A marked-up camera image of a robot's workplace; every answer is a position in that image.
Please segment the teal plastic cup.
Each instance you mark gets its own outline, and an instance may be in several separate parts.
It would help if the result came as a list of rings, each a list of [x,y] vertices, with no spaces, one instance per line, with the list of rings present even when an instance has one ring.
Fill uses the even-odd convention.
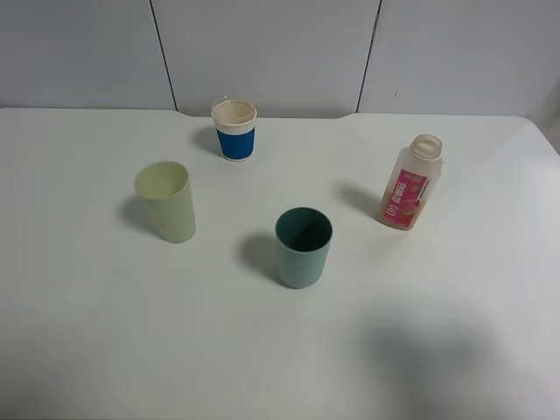
[[[294,207],[276,221],[276,268],[282,283],[292,289],[314,285],[322,276],[333,225],[311,207]]]

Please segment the pink label drink bottle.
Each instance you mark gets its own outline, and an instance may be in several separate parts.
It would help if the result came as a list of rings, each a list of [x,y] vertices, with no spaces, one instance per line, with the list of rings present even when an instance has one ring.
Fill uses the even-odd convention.
[[[379,222],[404,231],[414,227],[441,176],[442,149],[436,136],[421,134],[399,152],[378,209]]]

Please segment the blue sleeved paper cup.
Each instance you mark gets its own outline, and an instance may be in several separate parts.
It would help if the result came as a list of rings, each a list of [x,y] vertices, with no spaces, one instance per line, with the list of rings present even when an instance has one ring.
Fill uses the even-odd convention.
[[[224,158],[233,162],[248,160],[255,147],[256,107],[224,96],[213,104],[211,117]]]

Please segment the light green plastic cup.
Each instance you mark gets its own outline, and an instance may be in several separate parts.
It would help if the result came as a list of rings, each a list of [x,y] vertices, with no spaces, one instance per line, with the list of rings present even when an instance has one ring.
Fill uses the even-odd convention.
[[[191,179],[182,164],[174,161],[149,164],[136,175],[134,188],[164,240],[179,244],[195,235]]]

